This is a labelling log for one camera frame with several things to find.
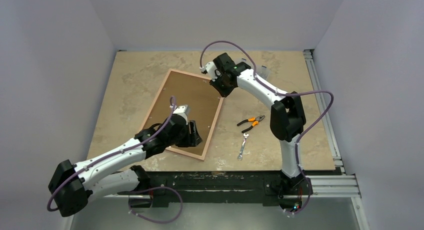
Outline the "pink picture frame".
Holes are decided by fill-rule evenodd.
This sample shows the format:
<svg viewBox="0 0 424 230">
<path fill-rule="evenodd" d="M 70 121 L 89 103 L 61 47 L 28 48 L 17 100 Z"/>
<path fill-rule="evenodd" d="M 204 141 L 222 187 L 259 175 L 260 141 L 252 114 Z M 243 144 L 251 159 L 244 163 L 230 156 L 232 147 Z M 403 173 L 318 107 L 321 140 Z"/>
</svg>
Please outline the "pink picture frame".
<svg viewBox="0 0 424 230">
<path fill-rule="evenodd" d="M 224 98 L 210 85 L 210 78 L 170 69 L 157 91 L 140 129 L 162 123 L 170 114 L 170 97 L 178 107 L 189 108 L 187 118 L 196 123 L 202 142 L 196 147 L 169 146 L 168 151 L 204 161 L 218 121 Z"/>
</svg>

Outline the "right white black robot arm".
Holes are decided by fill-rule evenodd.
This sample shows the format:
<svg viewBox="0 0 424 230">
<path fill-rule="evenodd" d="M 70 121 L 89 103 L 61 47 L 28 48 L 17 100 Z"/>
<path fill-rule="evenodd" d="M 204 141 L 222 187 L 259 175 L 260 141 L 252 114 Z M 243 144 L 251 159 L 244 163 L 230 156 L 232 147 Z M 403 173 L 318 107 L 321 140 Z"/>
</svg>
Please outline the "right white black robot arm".
<svg viewBox="0 0 424 230">
<path fill-rule="evenodd" d="M 300 140 L 307 130 L 304 129 L 306 116 L 301 93 L 288 93 L 281 90 L 257 74 L 255 64 L 244 61 L 236 63 L 227 53 L 211 62 L 201 65 L 203 74 L 210 76 L 210 84 L 222 97 L 227 97 L 240 88 L 253 95 L 270 110 L 269 127 L 279 140 L 282 165 L 280 192 L 293 193 L 301 183 L 306 184 L 307 199 L 312 195 L 312 183 L 306 176 L 301 161 Z"/>
</svg>

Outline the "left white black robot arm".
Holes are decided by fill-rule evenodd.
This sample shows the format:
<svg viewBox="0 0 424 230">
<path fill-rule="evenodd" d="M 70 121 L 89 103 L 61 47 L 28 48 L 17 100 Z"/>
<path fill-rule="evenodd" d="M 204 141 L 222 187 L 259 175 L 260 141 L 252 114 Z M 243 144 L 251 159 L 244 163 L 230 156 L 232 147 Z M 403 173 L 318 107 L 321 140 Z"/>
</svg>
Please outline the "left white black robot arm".
<svg viewBox="0 0 424 230">
<path fill-rule="evenodd" d="M 47 186 L 50 198 L 46 208 L 68 217 L 99 197 L 132 191 L 144 194 L 149 181 L 143 177 L 143 168 L 122 171 L 123 167 L 161 154 L 172 145 L 196 147 L 202 141 L 196 121 L 189 120 L 187 113 L 174 111 L 164 122 L 142 129 L 115 149 L 77 163 L 60 162 Z"/>
</svg>

